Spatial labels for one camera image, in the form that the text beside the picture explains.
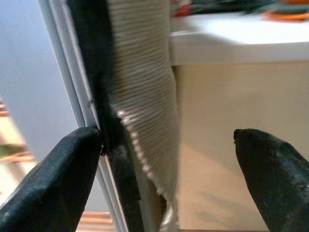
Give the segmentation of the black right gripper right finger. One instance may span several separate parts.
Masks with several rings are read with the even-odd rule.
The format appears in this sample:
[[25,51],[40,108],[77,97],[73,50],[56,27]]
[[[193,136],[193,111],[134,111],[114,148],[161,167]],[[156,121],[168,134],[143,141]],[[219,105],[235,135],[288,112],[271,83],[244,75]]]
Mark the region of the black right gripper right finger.
[[309,162],[288,142],[257,129],[234,131],[249,193],[271,232],[309,230]]

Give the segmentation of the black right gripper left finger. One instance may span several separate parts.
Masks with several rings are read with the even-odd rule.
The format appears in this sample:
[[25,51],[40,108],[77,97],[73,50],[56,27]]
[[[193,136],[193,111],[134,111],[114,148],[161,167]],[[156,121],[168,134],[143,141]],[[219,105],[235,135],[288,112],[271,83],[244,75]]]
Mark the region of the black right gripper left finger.
[[100,131],[78,128],[62,138],[0,207],[2,232],[76,231],[95,179]]

